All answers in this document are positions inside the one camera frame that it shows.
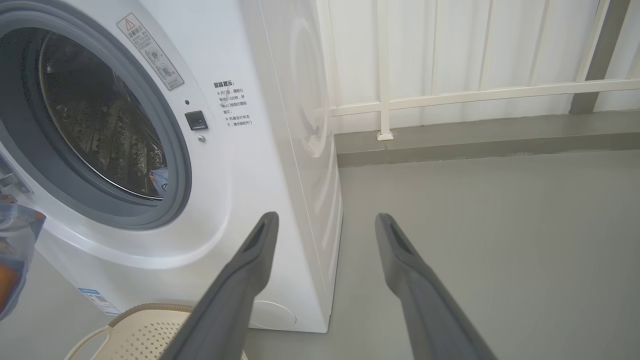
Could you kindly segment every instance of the white washing machine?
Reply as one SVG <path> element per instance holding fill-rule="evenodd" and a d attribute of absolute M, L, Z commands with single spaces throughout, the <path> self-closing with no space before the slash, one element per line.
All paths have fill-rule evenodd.
<path fill-rule="evenodd" d="M 250 325 L 327 331 L 342 200 L 314 1 L 2 0 L 0 47 L 0 186 L 91 301 L 195 304 L 277 211 Z"/>

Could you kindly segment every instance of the laundry basket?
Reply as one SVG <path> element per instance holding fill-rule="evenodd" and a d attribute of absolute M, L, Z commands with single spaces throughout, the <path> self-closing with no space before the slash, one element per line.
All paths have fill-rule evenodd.
<path fill-rule="evenodd" d="M 72 360 L 91 340 L 106 334 L 92 360 L 155 360 L 178 333 L 192 307 L 175 304 L 143 304 L 133 307 L 109 325 L 97 329 L 71 349 L 65 360 Z M 244 352 L 242 360 L 247 360 Z"/>

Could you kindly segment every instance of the gray vertical strip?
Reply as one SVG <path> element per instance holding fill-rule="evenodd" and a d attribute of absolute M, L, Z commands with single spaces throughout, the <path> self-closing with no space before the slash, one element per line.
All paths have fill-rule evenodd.
<path fill-rule="evenodd" d="M 602 30 L 598 36 L 598 42 L 587 70 L 585 80 L 602 80 L 607 74 L 611 56 L 616 48 L 620 29 L 625 21 L 630 0 L 611 0 L 607 8 L 607 14 L 602 23 Z M 599 92 L 585 92 L 574 94 L 571 101 L 570 114 L 593 113 L 593 108 L 598 100 Z"/>

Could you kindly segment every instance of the gray rubber gasket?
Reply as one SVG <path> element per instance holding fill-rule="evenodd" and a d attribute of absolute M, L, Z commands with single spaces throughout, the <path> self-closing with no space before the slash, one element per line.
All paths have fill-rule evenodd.
<path fill-rule="evenodd" d="M 71 38 L 96 54 L 124 80 L 156 128 L 165 151 L 171 185 L 162 201 L 138 199 L 115 191 L 110 184 L 105 185 L 107 182 L 90 174 L 89 168 L 74 166 L 64 159 L 60 149 L 54 147 L 55 141 L 36 124 L 24 89 L 22 94 L 16 93 L 14 71 L 5 67 L 4 73 L 0 73 L 0 82 L 5 85 L 0 90 L 0 142 L 8 152 L 47 192 L 92 220 L 123 229 L 143 230 L 175 219 L 189 198 L 191 165 L 182 131 L 151 75 L 109 31 L 59 1 L 0 0 L 0 39 L 22 28 L 55 31 Z M 0 67 L 15 66 L 16 56 L 19 55 L 13 54 L 12 58 L 11 54 L 0 54 Z"/>

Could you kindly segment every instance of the gray floor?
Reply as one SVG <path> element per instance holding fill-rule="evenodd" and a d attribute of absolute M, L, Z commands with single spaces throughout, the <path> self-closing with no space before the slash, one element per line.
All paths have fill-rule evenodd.
<path fill-rule="evenodd" d="M 374 239 L 395 216 L 501 359 L 640 358 L 640 151 L 342 168 L 327 334 L 251 330 L 258 359 L 411 359 Z M 102 315 L 44 258 L 0 358 L 62 359 Z"/>

